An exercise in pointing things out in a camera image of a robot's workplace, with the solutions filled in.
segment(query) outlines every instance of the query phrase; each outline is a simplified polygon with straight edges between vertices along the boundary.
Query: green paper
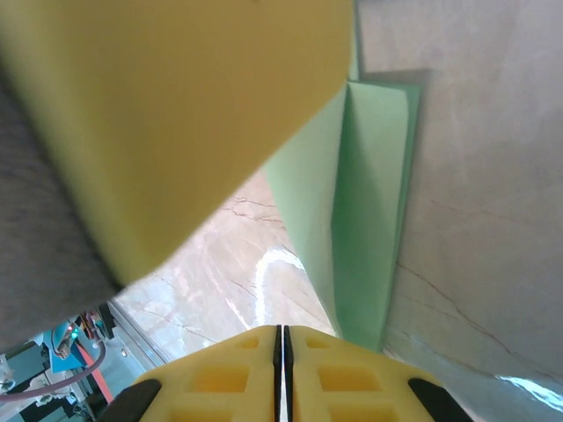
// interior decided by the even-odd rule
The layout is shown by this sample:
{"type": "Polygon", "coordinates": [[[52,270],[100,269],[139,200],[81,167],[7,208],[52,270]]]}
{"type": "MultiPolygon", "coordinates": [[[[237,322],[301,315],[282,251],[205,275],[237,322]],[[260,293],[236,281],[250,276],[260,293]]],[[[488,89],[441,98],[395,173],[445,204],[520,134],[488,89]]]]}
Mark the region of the green paper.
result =
{"type": "Polygon", "coordinates": [[[379,350],[419,90],[347,83],[267,163],[274,200],[335,328],[379,350]]]}

